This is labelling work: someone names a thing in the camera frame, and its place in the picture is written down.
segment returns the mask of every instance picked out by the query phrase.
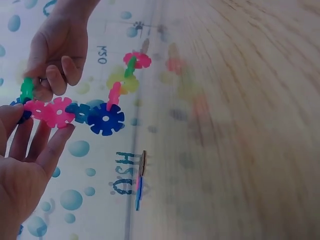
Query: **table surface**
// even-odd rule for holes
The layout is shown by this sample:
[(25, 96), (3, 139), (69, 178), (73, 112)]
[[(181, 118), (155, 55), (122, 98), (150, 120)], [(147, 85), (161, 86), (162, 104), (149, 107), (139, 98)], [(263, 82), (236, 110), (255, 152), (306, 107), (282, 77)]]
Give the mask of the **table surface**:
[[(157, 7), (154, 25), (166, 27), (171, 48), (154, 49), (184, 59), (191, 73), (161, 73), (160, 83), (144, 86), (154, 106), (140, 114), (153, 113), (161, 130), (137, 141), (153, 149), (147, 177), (155, 191), (141, 210), (148, 221), (133, 221), (133, 235), (319, 239), (320, 2), (164, 0)], [(190, 99), (196, 88), (207, 104)]]

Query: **pink snowflake piece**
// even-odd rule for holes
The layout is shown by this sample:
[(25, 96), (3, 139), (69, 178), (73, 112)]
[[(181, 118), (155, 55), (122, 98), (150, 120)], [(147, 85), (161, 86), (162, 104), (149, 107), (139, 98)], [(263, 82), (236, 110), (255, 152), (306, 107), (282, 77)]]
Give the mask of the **pink snowflake piece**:
[(135, 69), (148, 68), (151, 65), (151, 62), (152, 62), (151, 58), (148, 57), (147, 54), (140, 53), (137, 51), (129, 52), (124, 56), (123, 61), (125, 62), (126, 65), (128, 65), (128, 62), (133, 56), (136, 57), (136, 63), (134, 65)]
[(67, 126), (66, 122), (71, 123), (75, 119), (73, 113), (65, 111), (66, 107), (72, 103), (72, 100), (65, 97), (57, 97), (53, 100), (53, 103), (49, 103), (46, 107), (51, 108), (50, 112), (46, 113), (45, 121), (50, 128), (54, 128), (57, 125), (58, 129), (62, 129)]
[(106, 104), (107, 111), (110, 111), (111, 106), (113, 104), (115, 105), (119, 104), (120, 89), (121, 89), (121, 82), (116, 81), (109, 92), (109, 101)]
[(45, 106), (45, 103), (39, 100), (27, 101), (25, 105), (23, 105), (23, 108), (26, 111), (32, 112), (33, 117), (38, 120), (46, 120), (46, 117), (51, 115), (51, 108)]

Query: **finger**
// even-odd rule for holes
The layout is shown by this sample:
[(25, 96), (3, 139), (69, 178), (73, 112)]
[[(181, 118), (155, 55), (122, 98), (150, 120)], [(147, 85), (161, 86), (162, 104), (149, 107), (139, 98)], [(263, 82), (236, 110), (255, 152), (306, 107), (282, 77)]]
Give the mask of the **finger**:
[(51, 133), (51, 128), (43, 120), (40, 121), (35, 135), (32, 139), (28, 156), (25, 159), (27, 163), (33, 163), (36, 161), (39, 154), (45, 149), (48, 139)]
[(37, 158), (36, 163), (43, 168), (48, 180), (54, 173), (66, 142), (71, 137), (74, 130), (75, 126), (69, 123), (66, 127), (58, 129)]
[(38, 86), (36, 86), (33, 90), (33, 96), (35, 99), (50, 102), (53, 98), (54, 94), (51, 90), (49, 81), (47, 79), (43, 79)]
[(32, 118), (29, 118), (27, 121), (18, 126), (11, 143), (9, 151), (10, 158), (14, 158), (21, 162), (25, 159), (33, 126), (34, 120)]
[(63, 95), (67, 90), (67, 83), (61, 76), (57, 66), (50, 65), (46, 68), (46, 77), (48, 78), (53, 93), (57, 96)]
[(0, 155), (5, 156), (7, 141), (24, 113), (22, 104), (0, 106)]
[(69, 56), (63, 56), (61, 58), (61, 64), (68, 84), (71, 86), (77, 85), (81, 79), (82, 69), (77, 68)]
[(48, 47), (46, 37), (43, 33), (37, 32), (31, 41), (30, 54), (24, 76), (36, 78), (45, 75), (47, 57)]

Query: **bubble print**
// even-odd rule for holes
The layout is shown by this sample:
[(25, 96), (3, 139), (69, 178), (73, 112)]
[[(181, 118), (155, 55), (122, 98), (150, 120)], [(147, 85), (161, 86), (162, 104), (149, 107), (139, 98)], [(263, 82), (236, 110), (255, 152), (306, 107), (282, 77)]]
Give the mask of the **bubble print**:
[(69, 240), (79, 240), (79, 237), (78, 237), (77, 234), (72, 233), (72, 234), (70, 235), (70, 237), (69, 237)]
[(6, 55), (6, 49), (4, 46), (0, 44), (0, 57), (4, 57)]
[(53, 178), (57, 178), (57, 177), (60, 176), (60, 174), (61, 174), (60, 168), (59, 168), (59, 167), (56, 167), (55, 170), (54, 170), (54, 172), (53, 172), (53, 174), (52, 174), (52, 177), (53, 177)]
[(133, 26), (128, 27), (128, 29), (126, 30), (126, 36), (127, 36), (128, 38), (134, 38), (134, 37), (136, 37), (137, 35), (138, 35), (138, 30), (137, 30), (135, 27), (133, 27)]
[(84, 194), (89, 197), (95, 195), (95, 193), (96, 193), (96, 190), (92, 186), (88, 186), (84, 189)]
[(90, 145), (87, 141), (79, 140), (71, 143), (68, 150), (72, 156), (81, 158), (88, 154)]
[(90, 91), (90, 85), (87, 82), (80, 82), (76, 87), (75, 87), (75, 92), (79, 95), (86, 94), (87, 92)]
[(94, 170), (93, 168), (87, 168), (85, 170), (85, 174), (88, 176), (88, 177), (93, 177), (94, 175), (96, 175), (96, 170)]
[(32, 9), (37, 5), (38, 0), (24, 0), (24, 7), (26, 9)]
[(91, 101), (88, 101), (86, 103), (86, 105), (88, 105), (90, 108), (94, 108), (94, 107), (100, 107), (100, 104), (103, 104), (104, 101), (100, 100), (100, 99), (94, 99), (94, 100), (91, 100)]
[(83, 197), (80, 192), (69, 189), (64, 191), (60, 196), (61, 206), (69, 211), (77, 210), (81, 207), (83, 202)]
[(132, 17), (131, 12), (129, 12), (129, 11), (123, 11), (123, 12), (121, 12), (121, 19), (123, 19), (123, 20), (128, 20), (128, 19), (130, 19), (131, 17)]
[(29, 233), (35, 237), (43, 237), (48, 230), (45, 221), (39, 216), (32, 216), (27, 224)]
[(49, 212), (50, 209), (51, 209), (50, 203), (47, 202), (47, 201), (44, 201), (43, 203), (41, 203), (41, 209), (42, 209), (42, 211), (44, 211), (44, 212)]
[(64, 215), (64, 220), (68, 224), (73, 224), (76, 221), (76, 217), (72, 213), (67, 213)]
[(140, 126), (141, 125), (141, 121), (138, 118), (132, 118), (130, 123), (132, 126)]
[(20, 17), (18, 15), (13, 15), (8, 22), (8, 29), (11, 32), (16, 32), (19, 30), (21, 24)]

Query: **blue bubble graphic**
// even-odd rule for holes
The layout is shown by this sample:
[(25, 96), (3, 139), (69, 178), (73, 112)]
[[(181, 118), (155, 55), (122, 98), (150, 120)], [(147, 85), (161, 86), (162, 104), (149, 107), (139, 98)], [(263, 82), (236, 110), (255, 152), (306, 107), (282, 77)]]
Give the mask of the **blue bubble graphic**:
[(158, 129), (155, 126), (148, 126), (148, 131), (150, 133), (156, 134), (158, 132)]
[(40, 238), (47, 233), (47, 225), (45, 221), (39, 216), (32, 216), (28, 221), (28, 231), (31, 235)]
[(133, 26), (128, 27), (128, 29), (126, 30), (126, 36), (128, 38), (134, 38), (137, 35), (138, 35), (138, 30)]
[(24, 0), (24, 7), (26, 9), (32, 9), (35, 5), (37, 5), (38, 0)]
[(94, 170), (93, 168), (87, 168), (85, 170), (85, 174), (89, 177), (93, 177), (94, 175), (96, 175), (96, 170)]
[(53, 177), (53, 178), (57, 178), (57, 177), (60, 176), (60, 174), (61, 174), (60, 168), (59, 168), (59, 167), (56, 167), (55, 170), (54, 170), (54, 172), (53, 172), (53, 174), (52, 174), (52, 177)]
[(64, 191), (60, 196), (61, 206), (69, 211), (76, 210), (81, 207), (83, 198), (80, 192), (69, 189)]
[(50, 209), (51, 209), (50, 203), (47, 202), (47, 201), (44, 201), (43, 203), (41, 203), (41, 209), (42, 209), (42, 211), (44, 211), (44, 212), (49, 212)]
[(0, 57), (4, 57), (6, 55), (6, 49), (4, 46), (0, 44)]
[(123, 20), (130, 19), (131, 17), (132, 17), (131, 12), (129, 12), (129, 11), (123, 11), (123, 12), (121, 12), (121, 18), (122, 18)]
[(11, 32), (16, 32), (20, 28), (21, 20), (18, 15), (13, 15), (8, 22), (8, 29)]
[(130, 123), (132, 126), (140, 126), (141, 125), (141, 121), (138, 118), (132, 118)]
[(72, 156), (80, 158), (88, 154), (90, 145), (87, 141), (75, 141), (69, 145), (68, 150)]
[(95, 100), (88, 101), (86, 104), (93, 109), (94, 107), (100, 107), (100, 104), (103, 104), (103, 103), (104, 101), (100, 99), (95, 99)]
[(88, 186), (84, 189), (84, 194), (89, 197), (95, 195), (95, 193), (96, 193), (96, 190), (92, 186)]
[(68, 224), (73, 224), (76, 221), (76, 217), (72, 213), (67, 213), (66, 215), (64, 215), (64, 220)]

